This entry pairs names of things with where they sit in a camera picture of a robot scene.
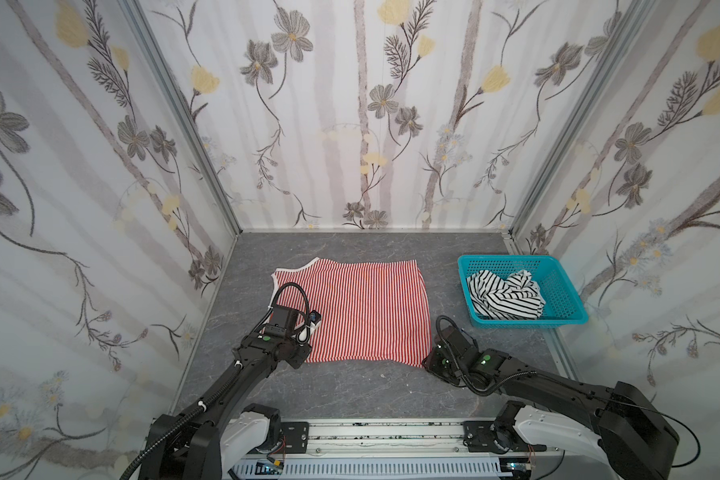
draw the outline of floral wallpaper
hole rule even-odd
[[[156,91],[116,4],[0,2],[0,478],[115,478],[176,394],[233,238]]]
[[[622,0],[140,0],[243,228],[509,228]]]
[[[633,383],[720,478],[720,0],[661,1],[516,240],[560,259],[587,381]],[[695,445],[678,427],[676,463]]]

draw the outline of robotic arm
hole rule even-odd
[[[277,304],[287,287],[300,291],[304,312]],[[242,411],[241,407],[253,387],[281,360],[297,369],[307,359],[312,350],[309,338],[321,320],[316,311],[307,312],[309,304],[301,287],[283,285],[267,314],[241,341],[237,360],[196,405],[154,421],[147,447],[121,480],[130,478],[139,464],[140,480],[219,480],[222,472],[231,471],[252,449],[268,453],[285,448],[276,409],[251,405]],[[304,323],[297,327],[300,317]],[[442,320],[450,322],[445,329],[441,329]],[[480,351],[477,342],[468,341],[447,317],[439,317],[436,326],[434,348],[422,362],[428,372],[451,385],[466,386],[476,395],[501,392],[553,410],[542,412],[509,401],[489,425],[465,422],[464,444],[470,452],[505,454],[527,452],[528,445],[536,450],[550,445],[608,463],[625,480],[667,479],[679,437],[632,385],[618,382],[611,389],[574,382],[505,352]],[[301,438],[306,446],[306,436]]]

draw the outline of gray marble tabletop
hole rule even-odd
[[[499,234],[243,234],[189,366],[178,409],[202,394],[233,359],[232,348],[266,312],[275,268],[298,268],[316,256],[344,263],[416,259],[432,321],[450,316],[480,348],[509,352],[555,371],[541,331],[475,329],[458,277],[464,254],[506,254]],[[250,402],[279,408],[283,418],[403,418],[495,416],[506,401],[454,388],[421,368],[384,361],[284,362],[253,389]]]

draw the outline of clothing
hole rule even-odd
[[[296,270],[278,268],[275,290],[296,282],[322,323],[309,343],[308,362],[395,360],[421,366],[432,348],[429,304],[416,260],[391,264],[340,264],[315,258]],[[288,288],[281,305],[304,309]]]
[[[490,320],[535,320],[546,303],[526,270],[506,280],[481,270],[467,278],[467,286],[474,311]]]

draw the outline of teal plastic basket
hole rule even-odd
[[[547,301],[541,317],[538,320],[492,320],[475,312],[467,278],[480,270],[489,270],[504,280],[520,270],[530,272],[530,278],[539,283],[541,297]],[[563,266],[551,256],[462,255],[458,259],[458,272],[472,325],[478,328],[551,329],[560,325],[578,325],[588,319],[584,305]]]

